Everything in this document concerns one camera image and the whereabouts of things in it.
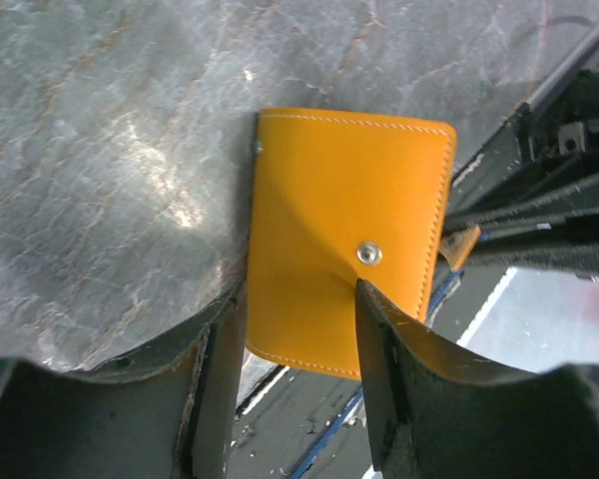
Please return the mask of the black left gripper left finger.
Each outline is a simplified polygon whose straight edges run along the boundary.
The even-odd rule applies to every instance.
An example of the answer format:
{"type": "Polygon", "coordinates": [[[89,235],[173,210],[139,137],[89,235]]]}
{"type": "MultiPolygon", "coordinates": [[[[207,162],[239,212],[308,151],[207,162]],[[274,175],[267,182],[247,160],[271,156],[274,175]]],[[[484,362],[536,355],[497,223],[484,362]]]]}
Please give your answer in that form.
{"type": "Polygon", "coordinates": [[[236,284],[90,371],[0,357],[0,478],[223,478],[245,344],[236,284]]]}

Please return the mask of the orange leather card holder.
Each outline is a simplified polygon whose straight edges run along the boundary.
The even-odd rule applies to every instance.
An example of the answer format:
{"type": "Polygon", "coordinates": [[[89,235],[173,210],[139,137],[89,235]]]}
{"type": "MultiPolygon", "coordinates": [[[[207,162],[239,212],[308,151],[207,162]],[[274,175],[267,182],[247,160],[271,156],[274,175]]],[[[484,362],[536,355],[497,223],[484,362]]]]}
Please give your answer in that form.
{"type": "Polygon", "coordinates": [[[445,123],[302,108],[260,112],[247,272],[248,350],[356,379],[355,285],[425,320],[435,264],[480,229],[444,225],[456,151],[445,123]]]}

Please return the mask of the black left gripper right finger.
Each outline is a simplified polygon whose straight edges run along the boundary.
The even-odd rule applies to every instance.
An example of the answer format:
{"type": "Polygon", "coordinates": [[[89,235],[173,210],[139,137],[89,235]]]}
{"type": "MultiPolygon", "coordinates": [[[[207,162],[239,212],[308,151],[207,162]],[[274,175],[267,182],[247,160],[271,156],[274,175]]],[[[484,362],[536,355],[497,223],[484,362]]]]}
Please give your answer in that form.
{"type": "Polygon", "coordinates": [[[599,364],[542,373],[437,334],[355,286],[373,468],[385,478],[599,478],[599,364]]]}

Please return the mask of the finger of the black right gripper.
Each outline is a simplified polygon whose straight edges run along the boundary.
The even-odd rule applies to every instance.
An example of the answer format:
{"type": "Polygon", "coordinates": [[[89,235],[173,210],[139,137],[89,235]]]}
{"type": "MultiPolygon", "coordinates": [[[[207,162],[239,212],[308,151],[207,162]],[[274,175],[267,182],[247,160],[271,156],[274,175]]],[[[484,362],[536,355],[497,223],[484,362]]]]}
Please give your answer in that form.
{"type": "Polygon", "coordinates": [[[599,173],[509,207],[448,215],[443,232],[449,235],[474,226],[512,226],[529,224],[531,221],[548,223],[596,214],[599,214],[599,173]]]}
{"type": "Polygon", "coordinates": [[[481,240],[469,266],[504,265],[557,270],[599,278],[599,229],[567,224],[549,230],[481,240]]]}

